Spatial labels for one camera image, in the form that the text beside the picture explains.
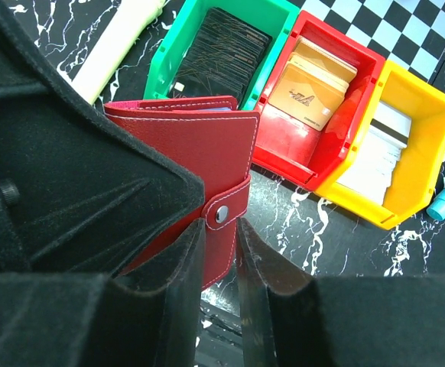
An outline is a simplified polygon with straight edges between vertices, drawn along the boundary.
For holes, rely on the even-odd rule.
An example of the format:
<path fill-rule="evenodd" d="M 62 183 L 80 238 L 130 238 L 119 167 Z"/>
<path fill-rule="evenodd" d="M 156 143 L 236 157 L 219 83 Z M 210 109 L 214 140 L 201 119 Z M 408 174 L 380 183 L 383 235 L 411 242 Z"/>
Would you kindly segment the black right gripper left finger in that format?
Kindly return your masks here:
<path fill-rule="evenodd" d="M 0 1 L 0 366 L 191 366 L 202 181 L 57 74 Z"/>

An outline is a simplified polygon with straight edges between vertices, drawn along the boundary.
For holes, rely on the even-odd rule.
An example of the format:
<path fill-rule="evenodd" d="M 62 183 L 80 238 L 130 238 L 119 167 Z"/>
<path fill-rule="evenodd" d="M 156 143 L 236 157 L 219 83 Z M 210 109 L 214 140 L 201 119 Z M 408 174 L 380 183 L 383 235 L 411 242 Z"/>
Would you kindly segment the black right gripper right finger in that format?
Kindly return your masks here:
<path fill-rule="evenodd" d="M 247 366 L 445 366 L 445 276 L 314 277 L 236 227 Z"/>

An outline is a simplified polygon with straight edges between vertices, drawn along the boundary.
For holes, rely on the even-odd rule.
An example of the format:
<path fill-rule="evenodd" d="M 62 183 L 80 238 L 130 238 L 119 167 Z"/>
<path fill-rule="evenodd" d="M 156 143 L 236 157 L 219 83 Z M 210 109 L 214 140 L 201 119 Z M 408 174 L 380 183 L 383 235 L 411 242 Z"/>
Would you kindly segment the red leather card holder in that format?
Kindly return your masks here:
<path fill-rule="evenodd" d="M 119 127 L 204 182 L 203 205 L 162 232 L 123 271 L 139 267 L 202 218 L 202 287 L 224 278 L 235 252 L 236 220 L 248 206 L 259 113 L 239 110 L 233 96 L 108 102 L 104 111 Z"/>

